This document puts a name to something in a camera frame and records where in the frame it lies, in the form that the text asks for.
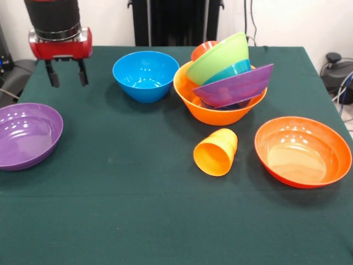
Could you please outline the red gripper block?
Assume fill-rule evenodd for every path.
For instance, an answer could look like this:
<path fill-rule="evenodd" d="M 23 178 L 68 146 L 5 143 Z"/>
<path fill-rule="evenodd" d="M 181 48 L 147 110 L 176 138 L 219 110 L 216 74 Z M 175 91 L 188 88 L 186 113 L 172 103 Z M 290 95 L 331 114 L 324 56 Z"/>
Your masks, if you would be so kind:
<path fill-rule="evenodd" d="M 66 41 L 41 40 L 36 35 L 35 30 L 30 29 L 29 45 L 37 59 L 45 60 L 46 71 L 53 87 L 58 88 L 60 82 L 57 73 L 52 67 L 51 60 L 67 57 L 77 60 L 81 85 L 89 85 L 83 60 L 89 58 L 93 53 L 92 33 L 89 27 L 82 27 L 81 32 L 77 36 Z"/>

